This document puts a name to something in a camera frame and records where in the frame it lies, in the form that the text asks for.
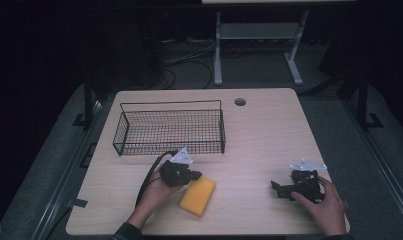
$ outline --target table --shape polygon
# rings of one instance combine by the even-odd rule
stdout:
[[[237,4],[237,3],[269,3],[269,4],[290,4],[290,3],[332,3],[332,2],[354,2],[356,0],[203,0],[203,4]],[[290,23],[222,23],[220,12],[216,20],[216,48],[214,55],[214,84],[221,86],[222,67],[220,60],[221,40],[227,39],[293,39],[294,44],[291,50],[285,53],[285,60],[296,85],[303,85],[304,82],[295,64],[295,55],[303,36],[309,11],[305,10],[298,22]]]
[[[243,98],[245,106],[235,99]],[[133,211],[157,155],[118,156],[112,142],[120,103],[221,100],[224,154],[193,154],[190,169],[216,182],[202,218],[178,207],[185,189],[154,213],[146,235],[287,235],[319,230],[297,202],[277,198],[273,180],[291,184],[290,164],[323,159],[292,89],[213,89],[119,92],[100,136],[66,230],[71,235],[113,234]],[[319,174],[329,179],[326,170]]]

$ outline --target tabletop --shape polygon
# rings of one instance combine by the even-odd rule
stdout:
[[[238,106],[235,99],[244,99]],[[147,235],[288,235],[319,229],[297,202],[280,199],[270,181],[292,184],[290,164],[323,163],[292,89],[213,89],[119,92],[113,102],[66,230],[71,235],[113,234],[132,213],[139,188],[158,155],[122,155],[113,147],[120,103],[220,100],[224,153],[191,154],[191,170],[216,182],[199,218],[179,208],[187,187],[146,223]],[[326,170],[319,175],[330,179]]]

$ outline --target hand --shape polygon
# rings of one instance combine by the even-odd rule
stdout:
[[[291,196],[307,209],[326,236],[344,235],[347,233],[344,204],[333,183],[321,176],[318,179],[325,188],[325,199],[321,203],[314,204],[296,192],[291,193]]]
[[[202,173],[191,171],[188,164],[172,163],[167,160],[160,168],[163,181],[170,187],[183,186],[192,180],[198,180]]]
[[[139,229],[142,229],[149,216],[151,216],[155,210],[163,206],[173,193],[183,187],[167,186],[161,179],[158,170],[152,174],[150,182],[142,195],[141,201],[127,220],[128,223]]]

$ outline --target sponge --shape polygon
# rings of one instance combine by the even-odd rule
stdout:
[[[202,217],[215,186],[214,181],[205,177],[192,181],[183,195],[179,207],[195,216]]]

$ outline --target wire basket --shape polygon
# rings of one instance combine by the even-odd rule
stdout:
[[[220,100],[121,103],[120,107],[113,141],[119,155],[160,155],[184,147],[190,154],[225,151]]]

